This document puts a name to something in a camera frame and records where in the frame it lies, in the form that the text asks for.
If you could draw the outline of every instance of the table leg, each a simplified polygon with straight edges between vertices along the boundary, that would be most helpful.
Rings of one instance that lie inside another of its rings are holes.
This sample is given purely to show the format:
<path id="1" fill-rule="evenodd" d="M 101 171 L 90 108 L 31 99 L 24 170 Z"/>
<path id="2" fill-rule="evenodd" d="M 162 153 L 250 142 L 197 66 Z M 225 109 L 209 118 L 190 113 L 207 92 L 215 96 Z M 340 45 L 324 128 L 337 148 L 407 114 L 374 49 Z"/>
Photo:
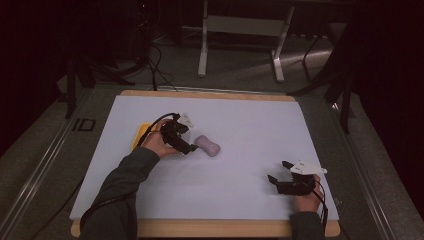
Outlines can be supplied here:
<path id="1" fill-rule="evenodd" d="M 287 37 L 287 32 L 290 27 L 290 22 L 293 17 L 295 7 L 290 7 L 289 12 L 287 13 L 286 19 L 284 21 L 283 27 L 281 28 L 281 34 L 280 34 L 280 41 L 278 42 L 278 46 L 276 50 L 272 50 L 272 60 L 274 64 L 274 71 L 275 71 L 275 77 L 277 82 L 283 82 L 284 81 L 284 75 L 283 70 L 281 68 L 281 61 L 280 61 L 280 54 L 281 49 L 283 48 L 284 41 Z"/>
<path id="2" fill-rule="evenodd" d="M 208 1 L 203 1 L 203 26 L 202 26 L 202 49 L 200 51 L 199 77 L 206 76 L 206 64 L 208 60 Z"/>

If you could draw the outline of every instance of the black cable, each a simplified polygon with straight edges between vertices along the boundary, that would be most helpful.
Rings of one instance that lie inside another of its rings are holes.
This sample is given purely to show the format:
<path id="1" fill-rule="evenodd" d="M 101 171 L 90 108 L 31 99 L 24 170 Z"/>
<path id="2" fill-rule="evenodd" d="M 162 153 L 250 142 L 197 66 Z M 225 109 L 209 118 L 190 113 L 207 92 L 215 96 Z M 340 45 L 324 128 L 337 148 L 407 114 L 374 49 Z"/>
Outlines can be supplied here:
<path id="1" fill-rule="evenodd" d="M 323 194 L 323 200 L 325 201 L 325 189 L 324 189 L 324 187 L 322 186 L 322 184 L 320 183 L 320 182 L 318 182 L 317 180 L 315 180 L 315 182 L 316 183 L 318 183 L 318 185 L 321 187 L 321 190 L 322 190 L 322 194 Z M 321 221 L 322 221 L 322 216 L 324 215 L 324 208 L 322 209 L 322 211 L 321 211 Z"/>
<path id="2" fill-rule="evenodd" d="M 37 237 L 52 223 L 52 221 L 59 215 L 59 213 L 65 208 L 66 204 L 71 200 L 71 198 L 75 195 L 78 189 L 81 187 L 84 178 L 77 184 L 72 193 L 66 199 L 66 201 L 62 204 L 62 206 L 49 218 L 49 220 L 40 228 L 34 235 L 31 236 L 30 240 L 37 239 Z"/>
<path id="3" fill-rule="evenodd" d="M 328 218 L 328 208 L 327 208 L 327 205 L 325 204 L 325 201 L 319 196 L 319 194 L 317 192 L 315 192 L 315 190 L 312 190 L 312 193 L 315 196 L 317 196 L 317 198 L 322 203 L 322 209 L 324 211 L 324 217 L 322 218 L 322 228 L 325 231 L 325 228 L 327 227 L 327 218 Z"/>

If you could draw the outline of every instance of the gray floor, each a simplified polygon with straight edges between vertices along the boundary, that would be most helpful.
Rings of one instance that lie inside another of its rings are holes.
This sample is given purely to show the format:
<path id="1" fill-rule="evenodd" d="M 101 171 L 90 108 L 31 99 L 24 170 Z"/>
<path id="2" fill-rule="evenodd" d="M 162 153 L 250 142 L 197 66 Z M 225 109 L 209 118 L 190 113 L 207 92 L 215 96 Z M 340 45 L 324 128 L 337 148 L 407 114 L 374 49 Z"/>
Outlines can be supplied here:
<path id="1" fill-rule="evenodd" d="M 196 32 L 194 35 L 188 32 L 187 36 L 179 46 L 166 37 L 155 41 L 162 53 L 158 69 L 174 86 L 161 85 L 160 90 L 284 95 L 308 84 L 300 60 L 311 41 L 304 38 L 291 37 L 286 41 L 282 54 L 286 81 L 277 83 L 270 64 L 275 39 L 264 38 L 255 44 L 246 41 L 241 44 L 233 39 L 229 44 L 223 41 L 227 36 L 212 36 L 207 75 L 198 78 L 200 38 Z M 319 71 L 330 52 L 331 45 L 321 40 L 308 57 L 312 74 Z M 157 50 L 152 50 L 151 59 L 155 62 L 159 59 Z M 156 76 L 158 83 L 166 83 L 160 74 Z M 99 82 L 94 89 L 78 88 L 79 108 L 71 119 L 64 119 L 64 103 L 53 103 L 0 159 L 2 220 L 37 164 L 50 160 L 46 164 L 47 174 L 36 188 L 38 191 L 32 193 L 29 205 L 21 209 L 22 216 L 16 219 L 10 239 L 31 239 L 40 229 L 43 230 L 37 239 L 75 239 L 70 234 L 68 218 L 76 196 L 73 191 L 85 175 L 114 96 L 128 89 L 97 77 Z M 149 69 L 127 79 L 137 82 L 133 89 L 151 88 Z M 352 96 L 351 134 L 346 135 L 338 125 L 338 111 L 322 99 L 325 89 L 326 86 L 319 88 L 298 101 L 320 161 L 329 170 L 327 179 L 337 199 L 340 223 L 351 239 L 422 239 L 422 219 L 396 175 L 359 97 Z M 96 120 L 93 131 L 74 129 L 78 119 Z M 341 234 L 333 239 L 347 238 Z"/>

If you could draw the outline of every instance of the chair leg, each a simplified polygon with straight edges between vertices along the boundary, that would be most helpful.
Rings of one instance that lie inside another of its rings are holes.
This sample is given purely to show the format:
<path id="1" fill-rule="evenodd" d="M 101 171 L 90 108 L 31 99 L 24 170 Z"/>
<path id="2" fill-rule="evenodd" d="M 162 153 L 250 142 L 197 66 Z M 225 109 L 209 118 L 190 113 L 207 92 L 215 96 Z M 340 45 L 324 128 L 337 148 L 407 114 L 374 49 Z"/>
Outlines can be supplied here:
<path id="1" fill-rule="evenodd" d="M 352 93 L 352 83 L 353 83 L 353 76 L 350 75 L 346 78 L 346 81 L 344 82 L 344 91 L 343 91 L 343 103 L 342 103 L 342 112 L 340 114 L 340 124 L 342 125 L 343 130 L 349 134 L 349 128 L 348 128 L 348 118 L 349 118 L 349 111 L 350 111 L 350 97 Z"/>
<path id="2" fill-rule="evenodd" d="M 312 50 L 312 48 L 315 46 L 315 44 L 318 42 L 320 38 L 321 38 L 320 36 L 317 36 L 317 38 L 314 40 L 314 42 L 311 44 L 311 46 L 309 46 L 308 50 L 305 52 L 305 55 L 303 55 L 302 65 L 303 65 L 303 68 L 305 69 L 306 78 L 308 79 L 309 82 L 311 81 L 311 76 L 309 75 L 308 66 L 306 66 L 306 56 L 308 56 L 309 52 Z"/>

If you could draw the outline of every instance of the dark background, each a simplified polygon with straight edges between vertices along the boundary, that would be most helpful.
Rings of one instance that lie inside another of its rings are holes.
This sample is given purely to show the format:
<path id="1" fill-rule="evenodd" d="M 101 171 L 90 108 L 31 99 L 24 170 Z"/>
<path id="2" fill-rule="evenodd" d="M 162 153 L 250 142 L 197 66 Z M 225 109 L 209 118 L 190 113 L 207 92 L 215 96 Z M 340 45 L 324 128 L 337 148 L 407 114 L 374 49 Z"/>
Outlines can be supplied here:
<path id="1" fill-rule="evenodd" d="M 104 36 L 110 29 L 102 22 L 96 4 L 97 1 L 53 0 L 1 4 L 0 155 L 59 97 L 56 82 L 64 76 L 66 60 L 75 50 L 72 47 L 75 45 L 70 43 L 78 43 L 84 39 L 81 36 L 92 35 L 90 39 L 99 41 L 97 48 L 77 44 L 79 51 L 87 54 L 91 51 L 97 60 L 113 64 L 120 44 L 111 39 L 100 40 L 107 39 Z M 219 4 L 224 3 L 213 3 L 210 11 L 225 12 Z M 421 56 L 424 54 L 424 8 L 419 1 L 383 1 L 382 4 L 384 11 L 371 15 L 379 25 L 364 23 L 362 26 L 361 41 L 375 37 L 372 36 L 375 31 L 378 42 L 362 55 L 363 64 L 355 74 L 354 90 L 360 95 L 366 113 L 423 216 L 424 128 L 421 117 L 424 116 L 424 74 Z M 179 25 L 201 25 L 201 1 L 162 0 L 161 5 L 160 26 L 173 32 L 177 39 L 181 37 Z M 267 17 L 284 18 L 281 9 L 260 6 L 269 8 Z M 257 7 L 259 5 L 244 4 L 237 14 L 265 17 L 258 15 Z M 307 36 L 316 33 L 321 10 L 298 8 L 290 31 Z M 134 21 L 122 24 L 131 25 Z M 128 41 L 124 39 L 121 44 L 128 45 Z M 351 44 L 360 46 L 361 42 Z"/>

